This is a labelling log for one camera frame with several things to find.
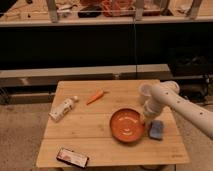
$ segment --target bottle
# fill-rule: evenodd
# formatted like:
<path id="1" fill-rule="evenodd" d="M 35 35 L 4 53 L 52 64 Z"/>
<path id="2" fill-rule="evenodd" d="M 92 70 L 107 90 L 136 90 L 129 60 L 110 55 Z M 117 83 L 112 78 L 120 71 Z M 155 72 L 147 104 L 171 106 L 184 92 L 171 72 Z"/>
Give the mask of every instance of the bottle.
<path id="1" fill-rule="evenodd" d="M 61 102 L 58 106 L 54 107 L 49 113 L 51 119 L 55 122 L 61 120 L 65 114 L 67 114 L 71 109 L 74 108 L 75 103 L 78 102 L 78 96 L 73 96 L 72 98 L 67 98 Z"/>

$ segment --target bowl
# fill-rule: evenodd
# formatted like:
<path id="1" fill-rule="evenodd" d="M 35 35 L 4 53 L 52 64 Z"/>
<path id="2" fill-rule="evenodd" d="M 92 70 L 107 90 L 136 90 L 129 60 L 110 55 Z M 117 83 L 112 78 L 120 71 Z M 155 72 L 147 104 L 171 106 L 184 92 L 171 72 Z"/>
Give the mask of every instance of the bowl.
<path id="1" fill-rule="evenodd" d="M 145 127 L 140 121 L 140 113 L 130 108 L 123 108 L 112 115 L 110 129 L 117 140 L 130 143 L 142 137 Z"/>

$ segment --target carrot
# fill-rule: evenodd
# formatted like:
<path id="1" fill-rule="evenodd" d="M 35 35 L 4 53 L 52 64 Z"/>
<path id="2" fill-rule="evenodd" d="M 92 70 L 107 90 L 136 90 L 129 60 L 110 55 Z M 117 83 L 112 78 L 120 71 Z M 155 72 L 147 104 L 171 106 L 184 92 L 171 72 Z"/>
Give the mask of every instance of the carrot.
<path id="1" fill-rule="evenodd" d="M 94 95 L 92 95 L 92 96 L 88 99 L 88 101 L 87 101 L 86 104 L 89 105 L 90 103 L 92 103 L 92 102 L 98 100 L 98 99 L 101 98 L 105 93 L 106 93 L 106 92 L 103 91 L 103 90 L 97 91 Z"/>

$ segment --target floor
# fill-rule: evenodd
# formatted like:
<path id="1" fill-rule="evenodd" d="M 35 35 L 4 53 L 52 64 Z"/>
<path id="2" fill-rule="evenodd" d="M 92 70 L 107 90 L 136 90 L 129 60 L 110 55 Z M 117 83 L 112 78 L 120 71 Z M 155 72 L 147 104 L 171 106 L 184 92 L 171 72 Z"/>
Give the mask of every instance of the floor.
<path id="1" fill-rule="evenodd" d="M 51 103 L 0 106 L 0 171 L 55 171 L 36 168 L 36 158 L 48 119 Z M 176 171 L 212 171 L 213 143 L 181 116 L 174 113 L 190 156 L 189 164 L 177 165 Z M 139 167 L 88 168 L 96 171 L 142 171 Z M 174 165 L 164 171 L 175 171 Z"/>

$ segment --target wooden table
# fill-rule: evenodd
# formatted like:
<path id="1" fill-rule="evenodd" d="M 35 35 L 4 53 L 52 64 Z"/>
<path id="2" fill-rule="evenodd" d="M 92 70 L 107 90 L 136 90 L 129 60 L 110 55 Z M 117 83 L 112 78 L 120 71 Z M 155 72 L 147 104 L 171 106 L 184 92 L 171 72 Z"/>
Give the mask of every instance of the wooden table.
<path id="1" fill-rule="evenodd" d="M 48 120 L 37 159 L 37 167 L 70 167 L 58 162 L 61 147 L 90 157 L 88 166 L 130 166 L 179 164 L 189 162 L 187 152 L 171 110 L 164 108 L 158 118 L 164 122 L 163 141 L 143 137 L 134 145 L 115 140 L 109 129 L 112 114 L 121 108 L 142 113 L 138 87 L 157 80 L 126 81 L 63 81 L 58 84 L 52 107 L 74 95 L 80 101 L 59 123 Z M 86 105 L 91 94 L 102 89 L 109 91 L 98 101 Z"/>

